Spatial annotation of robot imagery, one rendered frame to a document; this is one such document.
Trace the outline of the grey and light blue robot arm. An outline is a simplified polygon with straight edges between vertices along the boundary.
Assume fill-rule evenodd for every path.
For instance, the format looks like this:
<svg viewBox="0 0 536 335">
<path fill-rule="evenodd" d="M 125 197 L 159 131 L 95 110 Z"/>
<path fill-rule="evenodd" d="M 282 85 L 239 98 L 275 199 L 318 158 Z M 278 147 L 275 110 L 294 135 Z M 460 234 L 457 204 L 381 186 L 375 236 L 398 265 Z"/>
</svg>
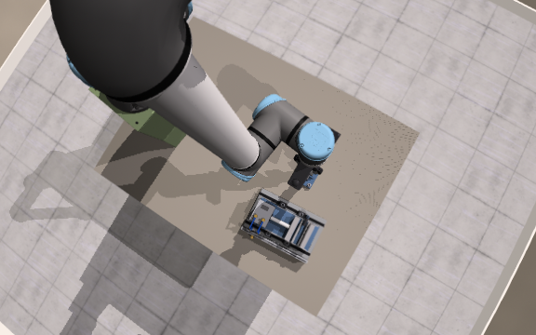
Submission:
<svg viewBox="0 0 536 335">
<path fill-rule="evenodd" d="M 222 159 L 221 164 L 239 180 L 250 181 L 281 141 L 301 160 L 288 180 L 297 190 L 313 168 L 331 155 L 330 128 L 276 94 L 258 104 L 246 129 L 191 54 L 193 38 L 187 20 L 193 12 L 192 0 L 49 3 L 77 78 L 123 112 L 152 109 Z"/>
</svg>

